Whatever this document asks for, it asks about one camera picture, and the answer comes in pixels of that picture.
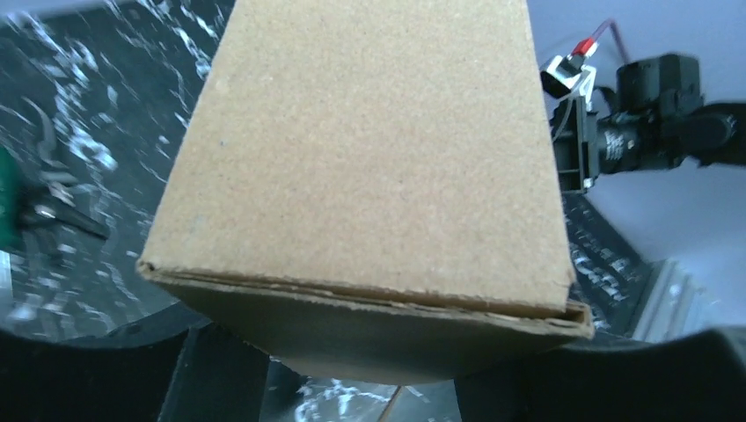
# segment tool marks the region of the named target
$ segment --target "purple cable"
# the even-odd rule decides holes
[[[590,38],[592,38],[593,41],[598,42],[598,39],[603,34],[603,31],[606,31],[606,28],[611,28],[611,35],[614,36],[614,41],[617,43],[617,48],[619,49],[619,53],[622,55],[622,60],[625,62],[625,64],[629,64],[629,62],[631,62],[632,60],[630,60],[629,53],[627,53],[627,47],[622,40],[621,33],[619,33],[619,26],[617,25],[616,20],[606,19],[601,25],[598,26],[593,34],[590,35]]]

